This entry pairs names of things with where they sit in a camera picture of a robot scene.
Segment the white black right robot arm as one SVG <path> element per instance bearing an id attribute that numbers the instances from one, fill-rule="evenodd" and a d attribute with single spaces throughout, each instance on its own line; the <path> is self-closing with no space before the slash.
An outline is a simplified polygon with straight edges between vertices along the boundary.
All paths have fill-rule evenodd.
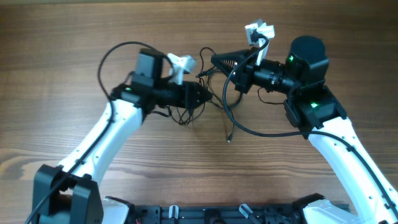
<path id="1" fill-rule="evenodd" d="M 247 92 L 256 85 L 286 95 L 284 109 L 296 136 L 309 140 L 349 195 L 356 213 L 330 203 L 320 194 L 294 202 L 302 223 L 396 223 L 397 191 L 371 159 L 346 110 L 325 85 L 329 61 L 323 42 L 312 36 L 293 40 L 285 63 L 267 59 L 255 64 L 261 49 L 254 47 L 212 56 L 226 82 Z"/>

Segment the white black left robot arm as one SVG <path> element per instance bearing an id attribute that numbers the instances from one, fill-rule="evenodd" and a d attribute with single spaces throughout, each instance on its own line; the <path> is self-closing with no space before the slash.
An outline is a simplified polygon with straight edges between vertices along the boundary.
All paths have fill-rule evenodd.
<path id="1" fill-rule="evenodd" d="M 199 83 L 183 80 L 195 64 L 189 55 L 141 49 L 136 69 L 106 94 L 106 108 L 84 140 L 57 166 L 42 165 L 35 173 L 26 222 L 135 223 L 134 205 L 102 198 L 100 183 L 121 146 L 156 106 L 194 110 L 211 98 Z"/>

